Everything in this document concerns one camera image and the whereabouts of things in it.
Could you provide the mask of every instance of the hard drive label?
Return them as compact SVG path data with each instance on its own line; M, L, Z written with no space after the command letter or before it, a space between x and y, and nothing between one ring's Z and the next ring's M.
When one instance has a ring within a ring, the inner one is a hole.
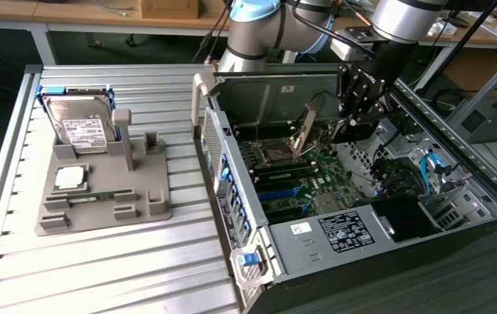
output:
M335 252L342 253L374 243L357 211L318 219L318 222Z
M69 142L75 148L107 146L107 138L100 119L64 120Z

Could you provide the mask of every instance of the slatted metal surface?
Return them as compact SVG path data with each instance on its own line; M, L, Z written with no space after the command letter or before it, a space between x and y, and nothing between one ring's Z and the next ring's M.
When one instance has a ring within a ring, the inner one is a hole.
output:
M44 69L42 86L109 84L116 108L132 111L131 136L160 132L172 218L66 235L33 235L53 140L34 102L0 237L0 313L238 313L189 127L192 75L204 71L211 67Z

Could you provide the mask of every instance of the metal bracket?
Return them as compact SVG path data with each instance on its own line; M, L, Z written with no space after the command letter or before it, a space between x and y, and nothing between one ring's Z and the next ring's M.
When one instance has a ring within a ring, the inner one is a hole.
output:
M211 94L212 90L218 86L218 81L212 73L197 73L193 75L192 81L192 126L199 125L199 93L203 97Z

